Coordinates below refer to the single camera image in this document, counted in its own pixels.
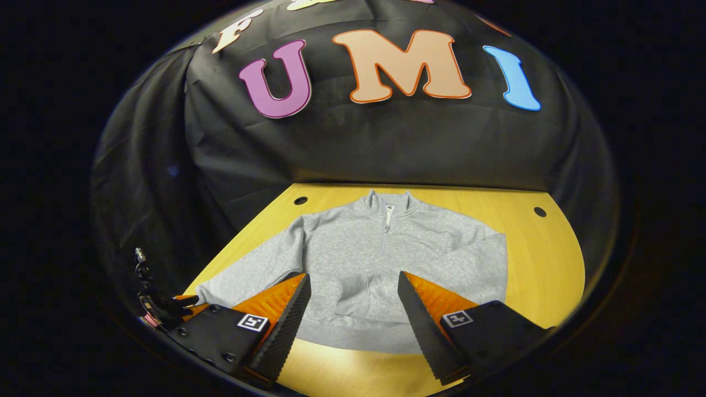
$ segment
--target sweatshirt sleeve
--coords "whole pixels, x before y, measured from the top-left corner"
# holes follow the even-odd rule
[[[445,254],[420,276],[477,304],[505,302],[508,251],[505,235],[463,214],[453,213],[458,225]]]
[[[214,278],[197,285],[198,304],[233,307],[279,283],[287,274],[301,272],[305,226],[303,215]]]

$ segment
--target purple letter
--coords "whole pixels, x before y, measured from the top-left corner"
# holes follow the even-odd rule
[[[240,72],[239,76],[245,81],[245,86],[248,88],[255,108],[263,116],[271,119],[292,116],[309,103],[311,80],[309,80],[309,73],[304,65],[304,58],[301,57],[301,49],[305,45],[304,40],[297,40],[281,46],[272,54],[273,57],[284,62],[289,83],[292,85],[292,92],[286,98],[277,99],[270,94],[263,73],[267,64],[264,59],[254,61]]]

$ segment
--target ribbed hem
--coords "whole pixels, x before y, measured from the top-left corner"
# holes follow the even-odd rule
[[[421,354],[419,343],[409,324],[392,324],[382,329],[356,330],[302,320],[297,338],[338,349]]]

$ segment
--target zipper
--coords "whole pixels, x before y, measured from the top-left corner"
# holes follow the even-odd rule
[[[383,207],[385,210],[383,212],[383,241],[380,244],[380,255],[384,254],[387,249],[388,235],[390,235],[390,220],[395,210],[395,206],[389,205],[385,201],[383,201]]]

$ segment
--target black cloth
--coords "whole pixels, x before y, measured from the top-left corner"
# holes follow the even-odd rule
[[[157,262],[155,275],[181,292],[293,182],[547,191],[575,231],[587,280],[595,273],[618,218],[616,175],[599,123],[557,65],[449,1],[334,1],[296,12],[286,6],[265,5],[217,54],[215,31],[200,45],[164,55],[120,102],[92,181],[102,262],[118,284],[136,281],[133,250],[141,247]],[[351,59],[331,39],[356,29],[374,29],[402,49],[415,30],[451,35],[472,97],[434,98],[421,87],[407,97],[380,73],[393,96],[353,103]],[[288,77],[272,53],[300,39],[311,101],[292,117],[268,119],[238,74],[266,59],[271,93],[286,96]],[[520,58],[540,111],[504,100],[505,79],[484,45]]]

